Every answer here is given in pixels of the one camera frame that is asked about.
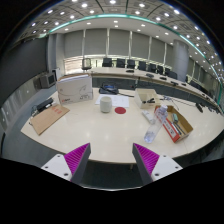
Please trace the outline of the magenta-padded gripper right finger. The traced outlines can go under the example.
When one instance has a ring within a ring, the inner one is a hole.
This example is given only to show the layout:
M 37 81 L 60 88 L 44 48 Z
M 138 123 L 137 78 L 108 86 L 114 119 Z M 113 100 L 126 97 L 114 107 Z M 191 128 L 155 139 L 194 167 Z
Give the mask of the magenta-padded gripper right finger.
M 137 143 L 133 144 L 132 153 L 144 185 L 182 169 L 182 167 L 169 156 L 158 155 Z

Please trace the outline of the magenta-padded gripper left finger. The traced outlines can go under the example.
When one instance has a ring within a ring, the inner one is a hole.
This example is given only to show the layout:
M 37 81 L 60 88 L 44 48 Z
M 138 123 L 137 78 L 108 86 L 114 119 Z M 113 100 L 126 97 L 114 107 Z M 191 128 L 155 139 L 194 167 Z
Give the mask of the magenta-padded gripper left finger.
M 42 166 L 42 169 L 65 180 L 79 184 L 82 180 L 90 154 L 91 145 L 87 143 L 65 155 L 56 154 Z

